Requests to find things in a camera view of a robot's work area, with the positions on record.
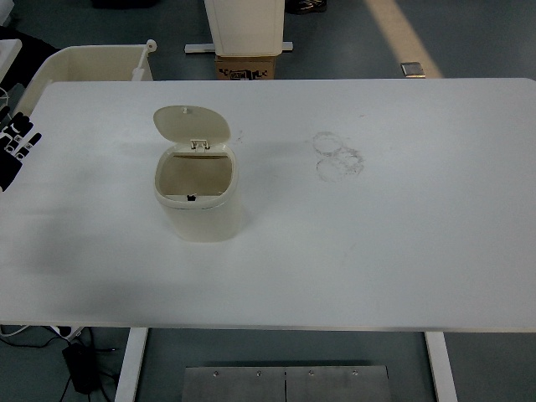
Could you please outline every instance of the cardboard box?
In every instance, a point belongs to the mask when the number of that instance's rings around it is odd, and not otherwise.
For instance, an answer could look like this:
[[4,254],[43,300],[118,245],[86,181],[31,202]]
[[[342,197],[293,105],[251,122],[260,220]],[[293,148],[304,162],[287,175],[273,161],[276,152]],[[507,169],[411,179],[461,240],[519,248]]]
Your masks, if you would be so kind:
[[273,80],[276,57],[220,57],[216,56],[218,80]]

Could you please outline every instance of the lid hinge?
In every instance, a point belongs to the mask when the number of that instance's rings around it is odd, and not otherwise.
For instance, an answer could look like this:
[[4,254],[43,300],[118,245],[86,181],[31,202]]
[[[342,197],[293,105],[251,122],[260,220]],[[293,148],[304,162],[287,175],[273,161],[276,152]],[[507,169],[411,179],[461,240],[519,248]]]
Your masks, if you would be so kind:
[[210,149],[209,142],[207,140],[190,140],[192,143],[192,149],[198,150],[200,147],[202,147],[205,151],[207,149]]

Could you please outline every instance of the metal floor plate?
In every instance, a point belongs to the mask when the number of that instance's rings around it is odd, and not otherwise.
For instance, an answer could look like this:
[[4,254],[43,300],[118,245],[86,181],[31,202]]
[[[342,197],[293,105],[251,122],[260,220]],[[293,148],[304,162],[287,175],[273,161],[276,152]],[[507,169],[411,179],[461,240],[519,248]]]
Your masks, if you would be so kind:
[[389,402],[385,366],[186,368],[183,402]]

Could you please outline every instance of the cream plastic bin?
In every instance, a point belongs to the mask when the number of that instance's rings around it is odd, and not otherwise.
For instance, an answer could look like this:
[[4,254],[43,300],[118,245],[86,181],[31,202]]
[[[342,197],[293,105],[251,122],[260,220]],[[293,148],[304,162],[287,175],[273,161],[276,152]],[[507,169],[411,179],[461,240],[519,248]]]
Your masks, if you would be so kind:
[[225,144],[227,121],[200,106],[167,106],[154,114],[163,137],[175,145],[163,153],[155,173],[157,200],[178,235],[215,242],[240,227],[236,157]]
[[283,50],[284,0],[204,0],[218,56],[277,56]]
[[39,67],[15,112],[30,116],[44,89],[59,81],[152,81],[147,57],[157,49],[146,44],[70,46],[50,55]]

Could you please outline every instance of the open lid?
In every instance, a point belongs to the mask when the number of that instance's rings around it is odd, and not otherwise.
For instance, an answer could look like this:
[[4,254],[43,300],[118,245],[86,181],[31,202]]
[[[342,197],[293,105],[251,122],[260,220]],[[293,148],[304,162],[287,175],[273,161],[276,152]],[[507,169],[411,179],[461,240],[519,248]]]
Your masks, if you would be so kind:
[[166,106],[158,109],[152,119],[164,138],[177,143],[205,140],[213,145],[231,137],[227,121],[201,106]]

